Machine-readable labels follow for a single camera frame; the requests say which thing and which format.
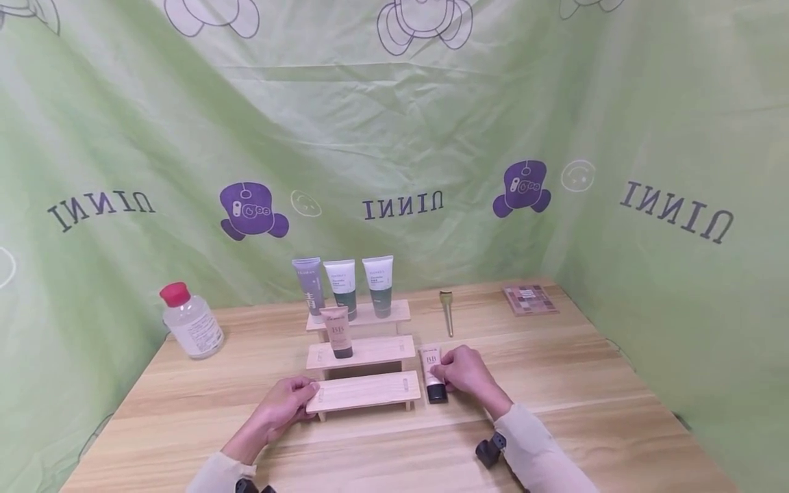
beige sleeve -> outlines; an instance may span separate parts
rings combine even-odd
[[[256,470],[254,465],[244,465],[217,452],[197,471],[186,493],[234,493],[238,480],[242,477],[252,479]]]
[[[598,493],[592,481],[524,405],[513,405],[494,426],[507,440],[507,464],[531,493]]]

hand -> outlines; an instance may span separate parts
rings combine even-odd
[[[512,400],[495,382],[479,351],[460,345],[441,357],[441,364],[430,369],[444,381],[447,390],[461,390],[477,398],[494,421],[510,411]]]
[[[279,439],[292,424],[315,417],[307,414],[305,406],[319,388],[318,382],[305,376],[279,380],[222,452],[242,464],[251,465],[260,451]]]

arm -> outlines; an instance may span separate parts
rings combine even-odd
[[[531,493],[597,493],[540,420],[499,387],[477,351],[466,345],[452,349],[432,372],[448,390],[468,392],[485,407],[507,440],[507,464]]]
[[[255,459],[263,448],[293,423],[314,417],[304,406],[318,388],[318,382],[303,376],[278,381],[233,438],[203,464],[187,493],[232,492],[241,478],[252,479]]]

green backdrop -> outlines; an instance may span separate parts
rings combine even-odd
[[[789,4],[387,1],[0,0],[3,489],[65,481],[166,283],[394,254],[398,290],[553,276],[782,491]]]

wooden table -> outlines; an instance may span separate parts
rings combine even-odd
[[[736,491],[562,289],[529,283],[561,312],[516,318],[502,283],[457,286],[453,339],[437,289],[395,298],[410,301],[403,327],[417,344],[478,349],[602,492]],[[63,491],[184,491],[277,379],[304,373],[316,338],[305,332],[303,302],[216,314],[225,347],[191,361],[169,337]],[[504,464],[486,470],[474,456],[492,433],[483,410],[458,395],[428,405],[422,394],[410,412],[384,406],[297,425],[261,455],[256,483],[283,493],[522,491]]]

